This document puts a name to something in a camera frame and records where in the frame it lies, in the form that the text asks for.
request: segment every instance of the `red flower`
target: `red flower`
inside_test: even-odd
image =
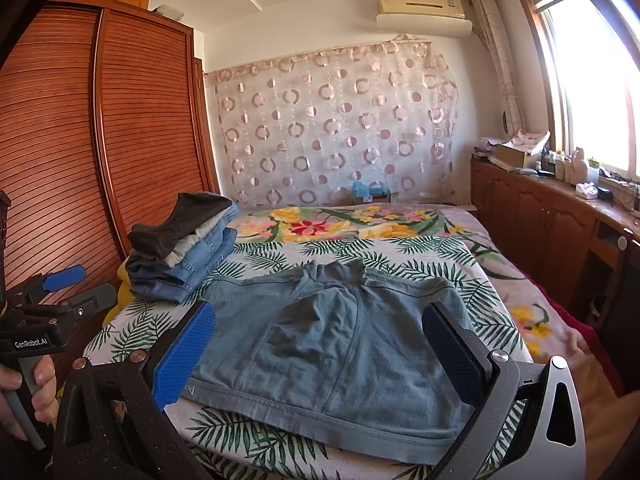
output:
[[[291,224],[293,229],[291,232],[298,236],[315,236],[317,233],[325,233],[327,231],[326,221],[301,220]]]

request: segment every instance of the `dark brown folded garment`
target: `dark brown folded garment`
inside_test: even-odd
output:
[[[213,193],[178,193],[174,210],[163,224],[135,224],[127,238],[146,258],[161,261],[174,250],[179,240],[231,204],[228,198]]]

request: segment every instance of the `folded clothes stack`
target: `folded clothes stack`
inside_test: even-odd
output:
[[[231,253],[238,232],[227,225],[238,213],[223,196],[180,193],[162,225],[134,225],[126,264],[132,293],[143,300],[187,300]]]

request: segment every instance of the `wardrobe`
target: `wardrobe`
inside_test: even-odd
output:
[[[8,288],[75,264],[86,280],[49,302],[116,283],[133,224],[162,222],[178,192],[218,191],[198,62],[193,29],[139,7],[41,10],[0,70]],[[100,320],[57,356],[62,376]]]

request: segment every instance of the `slatted wooden door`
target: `slatted wooden door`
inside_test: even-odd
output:
[[[0,71],[0,189],[12,199],[7,287],[75,264],[88,274],[52,301],[113,280],[122,261],[90,124],[97,19],[98,10],[44,9]]]
[[[98,36],[98,111],[121,229],[158,224],[179,192],[207,189],[195,124],[191,37],[110,11]]]

